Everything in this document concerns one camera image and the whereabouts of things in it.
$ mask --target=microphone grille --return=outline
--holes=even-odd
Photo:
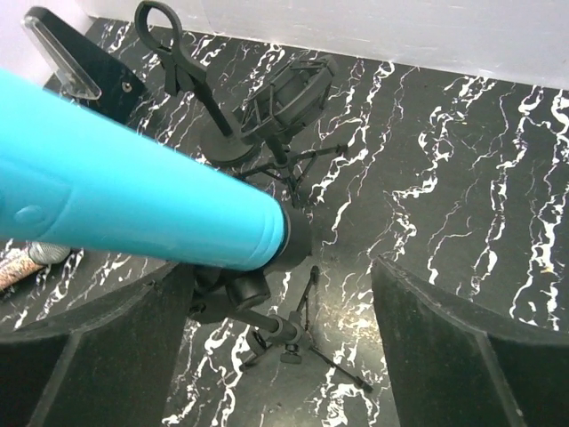
[[[33,242],[28,249],[31,260],[41,265],[63,262],[70,253],[71,248],[51,243]]]

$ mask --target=wall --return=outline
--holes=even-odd
[[[3,0],[2,25],[0,25],[0,67],[43,85],[52,74],[52,70],[20,25],[21,19],[32,6],[47,7],[83,34],[91,26],[92,20],[75,0],[17,0],[11,2]]]
[[[194,31],[569,89],[566,0],[165,1]],[[132,20],[139,0],[78,2]]]

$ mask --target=microphone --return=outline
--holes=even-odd
[[[50,243],[32,242],[24,249],[14,249],[0,261],[0,290],[40,271],[46,265],[64,262],[71,248]]]

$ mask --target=round base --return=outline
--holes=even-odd
[[[239,132],[229,137],[223,133],[211,120],[205,127],[200,136],[200,147],[205,158],[214,166],[236,167],[251,160],[260,152],[260,144],[254,143],[247,145],[239,138]]]

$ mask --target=marble surface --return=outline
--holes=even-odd
[[[169,40],[167,30],[153,31]],[[204,162],[197,146],[204,109],[191,94],[164,95],[164,72],[133,24],[97,20],[88,35],[153,94],[131,126]],[[184,41],[209,66],[208,80],[224,109],[292,57],[319,55],[218,36],[188,33]],[[361,371],[374,393],[364,395],[311,355],[301,366],[286,366],[273,352],[252,371],[238,373],[249,354],[247,327],[189,321],[164,426],[397,426],[372,306],[369,272],[378,254],[503,316],[569,330],[569,93],[335,58],[340,73],[328,108],[292,147],[347,142],[349,153],[319,159],[303,184],[311,201],[304,211],[313,224],[313,257],[291,273],[270,276],[273,297],[260,310],[290,310],[318,264],[323,276],[310,298],[311,333],[324,352]],[[251,183],[287,198],[269,178]],[[0,248],[6,253],[17,245]],[[78,307],[161,263],[77,251],[64,265],[1,295],[0,328],[11,331]]]

